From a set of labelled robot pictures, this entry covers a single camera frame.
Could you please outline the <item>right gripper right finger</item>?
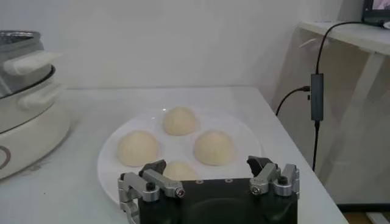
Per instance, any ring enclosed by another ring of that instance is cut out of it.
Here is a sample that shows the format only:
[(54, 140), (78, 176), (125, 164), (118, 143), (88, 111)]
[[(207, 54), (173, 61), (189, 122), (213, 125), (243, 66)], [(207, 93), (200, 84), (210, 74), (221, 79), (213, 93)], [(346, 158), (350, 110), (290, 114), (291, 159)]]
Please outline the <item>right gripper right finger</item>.
[(247, 163), (253, 178), (249, 180), (252, 195), (267, 194), (270, 190), (279, 197), (300, 194), (300, 171), (294, 164), (286, 164), (283, 170), (269, 158), (249, 156)]

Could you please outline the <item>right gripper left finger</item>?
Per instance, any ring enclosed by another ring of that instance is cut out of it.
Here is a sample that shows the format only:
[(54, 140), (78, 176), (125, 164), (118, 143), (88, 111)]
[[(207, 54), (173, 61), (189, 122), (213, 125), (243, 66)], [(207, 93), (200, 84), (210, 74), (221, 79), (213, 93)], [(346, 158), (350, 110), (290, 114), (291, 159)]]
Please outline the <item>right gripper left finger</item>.
[(162, 196), (179, 199), (185, 197), (182, 182), (163, 176), (165, 168), (166, 162), (161, 159), (146, 164), (138, 173), (126, 172), (119, 176), (119, 207), (126, 213), (130, 224), (141, 222), (140, 209), (135, 200), (153, 203)]

